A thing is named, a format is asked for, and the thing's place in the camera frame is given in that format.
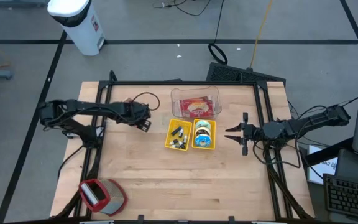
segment red packaging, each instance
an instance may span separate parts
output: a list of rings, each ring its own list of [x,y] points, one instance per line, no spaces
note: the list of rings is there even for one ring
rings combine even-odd
[[[185,118],[199,118],[213,116],[213,102],[207,96],[179,100],[182,116]]]

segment marker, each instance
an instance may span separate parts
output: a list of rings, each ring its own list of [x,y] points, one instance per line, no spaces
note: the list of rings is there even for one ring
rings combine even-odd
[[[180,130],[182,130],[181,126],[179,126],[178,128],[176,128],[175,130],[173,130],[173,131],[171,132],[171,135],[172,135],[172,136],[176,135],[176,133],[179,132]]]

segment blue tape roll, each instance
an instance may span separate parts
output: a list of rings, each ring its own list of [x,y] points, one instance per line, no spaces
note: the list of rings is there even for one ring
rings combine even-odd
[[[212,143],[212,139],[207,134],[199,134],[195,138],[195,144],[198,147],[208,147]]]
[[[205,121],[205,120],[197,121],[196,129],[200,128],[200,127],[206,127],[209,130],[211,130],[211,124],[208,121]]]

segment tape roll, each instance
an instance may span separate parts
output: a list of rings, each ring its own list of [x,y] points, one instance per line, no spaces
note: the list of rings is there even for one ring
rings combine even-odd
[[[208,121],[205,121],[205,120],[197,121],[195,128],[198,129],[200,127],[206,127],[209,130],[211,130],[211,124]]]
[[[208,136],[211,136],[211,130],[208,129],[207,127],[199,127],[196,129],[195,134],[196,136],[199,134],[207,134]]]
[[[211,143],[212,139],[207,134],[199,134],[195,138],[195,144],[198,147],[208,147]]]

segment sticker label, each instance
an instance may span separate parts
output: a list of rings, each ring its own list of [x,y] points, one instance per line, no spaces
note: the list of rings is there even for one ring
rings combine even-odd
[[[99,29],[99,23],[98,23],[98,21],[95,19],[94,15],[92,16],[91,22],[92,22],[94,31],[97,32],[98,29]]]

